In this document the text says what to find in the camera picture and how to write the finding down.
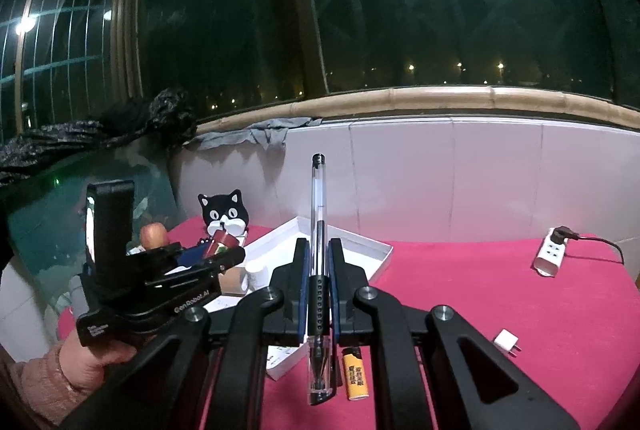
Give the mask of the person's left hand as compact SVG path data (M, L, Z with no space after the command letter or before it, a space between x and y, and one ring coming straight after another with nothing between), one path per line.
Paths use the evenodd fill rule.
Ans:
M62 343L58 361L62 374L73 388L96 391L104 383L107 367L126 363L136 354L134 346L120 341L83 346L74 328Z

